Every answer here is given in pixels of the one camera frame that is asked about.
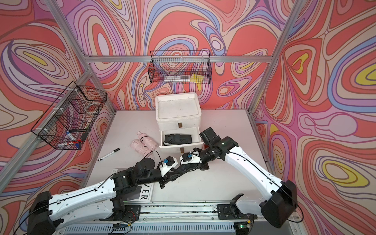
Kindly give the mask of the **pink umbrella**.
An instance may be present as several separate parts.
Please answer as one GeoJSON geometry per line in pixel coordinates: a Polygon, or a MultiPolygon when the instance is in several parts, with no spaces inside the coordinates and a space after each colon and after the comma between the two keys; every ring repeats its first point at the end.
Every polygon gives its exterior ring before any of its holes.
{"type": "Polygon", "coordinates": [[[131,148],[133,150],[135,150],[136,152],[138,152],[140,155],[142,155],[143,157],[146,157],[149,153],[151,153],[152,151],[149,150],[146,146],[144,146],[141,141],[139,139],[137,140],[134,140],[132,143],[131,143],[131,148]]]}
{"type": "Polygon", "coordinates": [[[137,135],[141,143],[144,146],[146,146],[149,150],[154,151],[159,147],[159,145],[147,134],[139,131],[137,132],[137,135]]]}

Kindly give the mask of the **black umbrella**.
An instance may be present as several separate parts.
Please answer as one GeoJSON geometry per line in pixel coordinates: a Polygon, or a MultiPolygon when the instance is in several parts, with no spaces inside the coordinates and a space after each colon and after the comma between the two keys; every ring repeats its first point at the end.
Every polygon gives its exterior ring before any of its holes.
{"type": "Polygon", "coordinates": [[[184,134],[168,134],[164,136],[163,144],[165,146],[171,145],[186,145],[192,144],[192,136],[184,134]]]}
{"type": "Polygon", "coordinates": [[[171,181],[175,181],[177,178],[188,172],[195,171],[191,170],[192,168],[193,164],[180,165],[177,169],[173,168],[159,181],[160,188],[163,189],[165,187],[165,184],[171,181]]]}

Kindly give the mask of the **white three-drawer cabinet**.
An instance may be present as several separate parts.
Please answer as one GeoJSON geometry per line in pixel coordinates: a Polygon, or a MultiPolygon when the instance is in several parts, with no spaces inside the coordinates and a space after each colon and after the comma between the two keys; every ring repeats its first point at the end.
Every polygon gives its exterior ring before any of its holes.
{"type": "Polygon", "coordinates": [[[166,154],[180,154],[180,148],[184,152],[194,148],[203,148],[200,137],[201,108],[196,93],[182,93],[173,95],[160,95],[155,98],[156,121],[160,130],[160,150],[166,154]],[[171,145],[163,144],[165,135],[184,134],[192,136],[192,144],[171,145]]]}

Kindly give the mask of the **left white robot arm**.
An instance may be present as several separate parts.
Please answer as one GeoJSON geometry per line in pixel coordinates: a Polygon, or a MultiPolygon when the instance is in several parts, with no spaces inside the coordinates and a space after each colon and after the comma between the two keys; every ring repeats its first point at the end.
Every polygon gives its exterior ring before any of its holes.
{"type": "Polygon", "coordinates": [[[149,183],[165,184],[188,171],[173,157],[155,165],[153,159],[144,158],[133,167],[112,174],[106,180],[66,194],[52,195],[49,191],[37,195],[28,215],[28,235],[52,235],[57,227],[67,222],[64,217],[70,212],[97,202],[120,199],[132,193],[139,185],[149,183]]]}

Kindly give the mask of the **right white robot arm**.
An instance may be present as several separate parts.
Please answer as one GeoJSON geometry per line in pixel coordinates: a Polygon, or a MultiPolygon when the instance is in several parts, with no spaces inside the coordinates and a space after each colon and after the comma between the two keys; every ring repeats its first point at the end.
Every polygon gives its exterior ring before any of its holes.
{"type": "Polygon", "coordinates": [[[230,201],[227,209],[218,209],[218,212],[236,219],[261,215],[273,227],[281,228],[298,208],[296,185],[261,167],[232,138],[222,139],[210,127],[199,136],[206,146],[200,152],[200,163],[221,159],[242,173],[262,196],[261,199],[249,199],[240,193],[230,201]]]}

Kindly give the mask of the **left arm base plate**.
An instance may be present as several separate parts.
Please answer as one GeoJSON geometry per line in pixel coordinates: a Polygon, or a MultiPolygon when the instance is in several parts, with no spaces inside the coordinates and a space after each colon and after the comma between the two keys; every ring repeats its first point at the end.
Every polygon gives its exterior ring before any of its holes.
{"type": "Polygon", "coordinates": [[[125,205],[120,208],[114,208],[110,216],[100,221],[138,221],[140,217],[141,205],[125,205]]]}

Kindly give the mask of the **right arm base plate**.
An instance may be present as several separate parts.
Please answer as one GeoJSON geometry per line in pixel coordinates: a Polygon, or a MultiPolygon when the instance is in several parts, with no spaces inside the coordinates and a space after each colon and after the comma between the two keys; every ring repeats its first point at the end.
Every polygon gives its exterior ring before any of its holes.
{"type": "Polygon", "coordinates": [[[253,221],[258,218],[255,214],[244,214],[235,205],[231,204],[217,204],[213,208],[213,211],[217,213],[219,220],[242,220],[247,219],[253,221]]]}

